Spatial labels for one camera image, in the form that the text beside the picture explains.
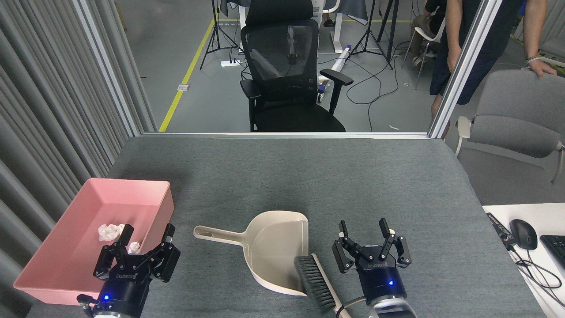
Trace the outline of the person's left hand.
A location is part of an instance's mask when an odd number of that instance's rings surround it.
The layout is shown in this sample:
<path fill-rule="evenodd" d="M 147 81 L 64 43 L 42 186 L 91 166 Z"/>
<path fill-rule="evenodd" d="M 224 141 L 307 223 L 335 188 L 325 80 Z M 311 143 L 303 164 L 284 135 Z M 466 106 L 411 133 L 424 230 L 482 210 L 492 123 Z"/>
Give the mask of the person's left hand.
<path fill-rule="evenodd" d="M 531 59 L 527 62 L 527 67 L 533 71 L 537 78 L 541 79 L 545 74 L 557 75 L 557 71 L 549 66 L 541 58 Z"/>

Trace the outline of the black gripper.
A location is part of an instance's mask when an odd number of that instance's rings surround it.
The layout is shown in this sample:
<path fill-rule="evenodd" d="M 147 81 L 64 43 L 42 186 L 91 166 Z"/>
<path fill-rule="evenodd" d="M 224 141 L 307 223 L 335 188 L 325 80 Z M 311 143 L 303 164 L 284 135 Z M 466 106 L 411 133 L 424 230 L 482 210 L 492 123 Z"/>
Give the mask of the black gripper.
<path fill-rule="evenodd" d="M 379 226 L 384 243 L 378 259 L 371 261 L 367 249 L 349 238 L 344 220 L 339 223 L 339 237 L 331 247 L 341 273 L 346 273 L 354 265 L 354 261 L 347 258 L 344 251 L 355 259 L 356 271 L 367 306 L 383 297 L 407 298 L 406 289 L 397 269 L 397 264 L 400 268 L 407 268 L 411 264 L 407 240 L 390 229 L 386 219 L 380 219 Z M 397 261 L 393 256 L 388 256 L 392 245 L 397 249 Z"/>
<path fill-rule="evenodd" d="M 97 316 L 140 316 L 151 278 L 167 283 L 175 270 L 181 252 L 172 243 L 174 225 L 166 225 L 161 243 L 142 255 L 140 262 L 125 265 L 126 247 L 134 230 L 125 224 L 119 239 L 101 249 L 93 276 L 106 281 L 99 294 Z M 112 268 L 114 259 L 117 265 Z"/>

